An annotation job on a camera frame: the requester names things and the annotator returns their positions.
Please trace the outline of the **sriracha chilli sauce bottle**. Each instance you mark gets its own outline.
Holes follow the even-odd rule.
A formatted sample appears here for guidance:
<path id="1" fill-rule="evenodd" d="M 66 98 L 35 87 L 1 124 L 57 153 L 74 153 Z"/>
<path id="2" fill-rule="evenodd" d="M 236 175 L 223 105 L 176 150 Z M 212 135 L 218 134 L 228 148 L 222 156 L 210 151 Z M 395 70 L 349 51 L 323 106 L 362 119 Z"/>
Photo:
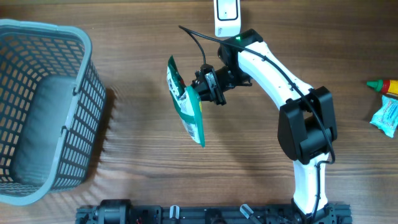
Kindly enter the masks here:
<path id="1" fill-rule="evenodd" d="M 397 80 L 376 80 L 368 81 L 366 85 L 374 91 L 383 95 L 397 96 L 398 94 L 398 81 Z"/>

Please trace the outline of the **white teal tissue packet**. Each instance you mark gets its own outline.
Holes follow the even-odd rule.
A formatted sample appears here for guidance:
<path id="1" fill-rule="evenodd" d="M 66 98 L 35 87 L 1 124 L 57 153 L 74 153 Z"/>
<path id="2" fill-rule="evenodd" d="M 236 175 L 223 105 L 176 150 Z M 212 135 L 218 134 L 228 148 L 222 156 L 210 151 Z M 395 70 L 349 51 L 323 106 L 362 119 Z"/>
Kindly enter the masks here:
<path id="1" fill-rule="evenodd" d="M 382 107 L 372 116 L 369 123 L 393 138 L 397 129 L 397 100 L 382 96 Z"/>

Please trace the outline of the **green 3M gloves packet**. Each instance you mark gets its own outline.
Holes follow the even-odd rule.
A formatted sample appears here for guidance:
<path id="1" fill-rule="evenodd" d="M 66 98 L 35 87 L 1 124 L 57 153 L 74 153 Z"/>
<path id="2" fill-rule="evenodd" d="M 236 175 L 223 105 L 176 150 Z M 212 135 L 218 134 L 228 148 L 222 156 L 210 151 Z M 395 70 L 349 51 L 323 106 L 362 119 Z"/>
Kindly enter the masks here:
<path id="1" fill-rule="evenodd" d="M 167 86 L 185 130 L 197 144 L 205 147 L 200 96 L 192 86 L 185 85 L 172 55 L 167 64 Z"/>

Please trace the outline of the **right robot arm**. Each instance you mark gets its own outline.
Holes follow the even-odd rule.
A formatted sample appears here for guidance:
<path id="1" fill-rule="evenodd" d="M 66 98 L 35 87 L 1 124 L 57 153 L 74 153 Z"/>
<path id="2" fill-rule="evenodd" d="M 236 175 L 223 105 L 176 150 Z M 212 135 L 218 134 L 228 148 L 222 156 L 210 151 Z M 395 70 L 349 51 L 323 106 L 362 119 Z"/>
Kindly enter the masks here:
<path id="1" fill-rule="evenodd" d="M 292 160 L 295 193 L 292 203 L 304 223 L 326 215 L 325 167 L 335 162 L 332 142 L 337 138 L 333 99 L 321 86 L 314 89 L 290 72 L 271 53 L 264 39 L 249 29 L 219 41 L 224 66 L 204 63 L 191 86 L 203 101 L 225 105 L 224 93 L 257 82 L 279 110 L 277 138 Z"/>

